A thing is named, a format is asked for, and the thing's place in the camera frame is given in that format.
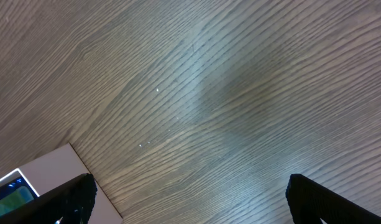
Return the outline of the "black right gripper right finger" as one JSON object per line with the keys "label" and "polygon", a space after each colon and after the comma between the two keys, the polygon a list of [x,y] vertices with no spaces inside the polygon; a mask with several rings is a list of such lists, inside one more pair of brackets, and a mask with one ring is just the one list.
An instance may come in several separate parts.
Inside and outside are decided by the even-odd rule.
{"label": "black right gripper right finger", "polygon": [[290,176],[285,196],[295,224],[381,224],[380,216],[301,174]]}

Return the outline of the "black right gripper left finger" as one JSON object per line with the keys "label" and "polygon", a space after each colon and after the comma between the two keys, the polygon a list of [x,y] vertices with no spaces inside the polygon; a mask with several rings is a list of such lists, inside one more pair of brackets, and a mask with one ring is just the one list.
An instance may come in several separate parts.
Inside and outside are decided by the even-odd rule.
{"label": "black right gripper left finger", "polygon": [[87,224],[98,188],[92,174],[81,174],[0,217],[0,224]]}

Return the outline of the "green white soap box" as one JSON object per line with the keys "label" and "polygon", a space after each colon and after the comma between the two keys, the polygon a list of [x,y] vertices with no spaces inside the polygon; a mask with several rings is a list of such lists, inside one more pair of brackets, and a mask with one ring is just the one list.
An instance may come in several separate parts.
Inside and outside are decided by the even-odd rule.
{"label": "green white soap box", "polygon": [[8,180],[0,186],[0,217],[35,198],[37,198],[37,194],[23,177]]}

